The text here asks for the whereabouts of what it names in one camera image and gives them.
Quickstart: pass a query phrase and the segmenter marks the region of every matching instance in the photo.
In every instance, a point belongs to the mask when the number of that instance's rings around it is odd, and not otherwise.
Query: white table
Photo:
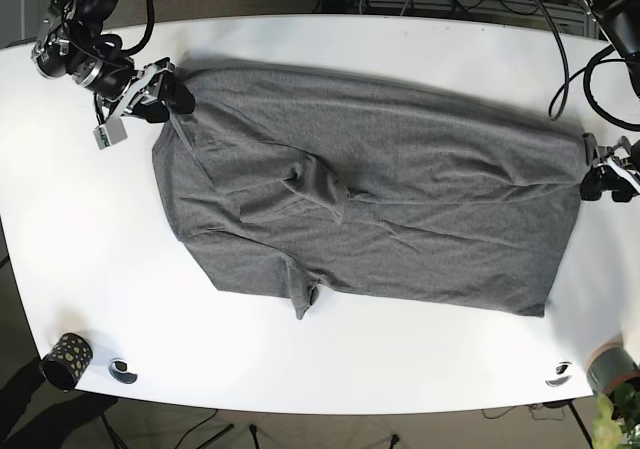
[[[125,45],[141,28],[118,31]],[[572,70],[601,47],[566,37]],[[640,354],[640,211],[609,196],[584,204],[544,319],[322,291],[303,321],[288,300],[219,292],[176,241],[151,166],[160,126],[98,151],[91,93],[49,81],[30,47],[0,52],[0,214],[41,355],[66,331],[95,359],[79,388],[194,406],[291,413],[412,413],[509,406],[590,393],[581,362],[619,332]],[[139,66],[228,60],[313,66],[546,110],[562,82],[550,33],[409,18],[305,16],[160,24]],[[567,117],[601,143],[623,131],[572,87]],[[638,120],[625,68],[595,95]],[[107,363],[139,372],[131,386]],[[559,388],[561,361],[574,377]]]

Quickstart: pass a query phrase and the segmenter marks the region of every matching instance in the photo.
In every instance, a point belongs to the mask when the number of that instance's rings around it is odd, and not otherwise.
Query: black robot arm
[[[174,75],[168,58],[136,70],[131,56],[149,42],[154,25],[153,0],[146,0],[147,26],[140,42],[123,49],[115,34],[102,34],[104,21],[118,0],[51,0],[32,51],[40,73],[49,78],[71,75],[94,93],[100,148],[124,138],[123,116],[164,122],[169,111],[190,114],[195,99]]]

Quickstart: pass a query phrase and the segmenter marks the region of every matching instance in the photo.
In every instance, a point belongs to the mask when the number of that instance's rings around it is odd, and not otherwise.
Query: cup
[[[89,343],[77,334],[63,334],[40,362],[40,372],[51,385],[63,391],[75,389],[93,359]]]

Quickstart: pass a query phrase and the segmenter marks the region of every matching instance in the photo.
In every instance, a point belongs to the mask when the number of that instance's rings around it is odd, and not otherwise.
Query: green leaf
[[[611,402],[611,399],[602,393],[598,394],[596,396],[596,405],[601,418],[611,419],[613,416],[613,402]]]
[[[615,392],[613,393],[613,401],[616,403],[620,409],[623,409],[629,406],[632,402],[636,400],[636,390],[635,388],[625,382],[624,384],[620,384]]]

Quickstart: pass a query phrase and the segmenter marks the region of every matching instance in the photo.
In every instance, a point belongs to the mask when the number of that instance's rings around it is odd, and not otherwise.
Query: t-shirt sleeve
[[[184,244],[225,291],[291,299],[298,319],[312,304],[318,281],[278,249],[224,231],[197,234]]]

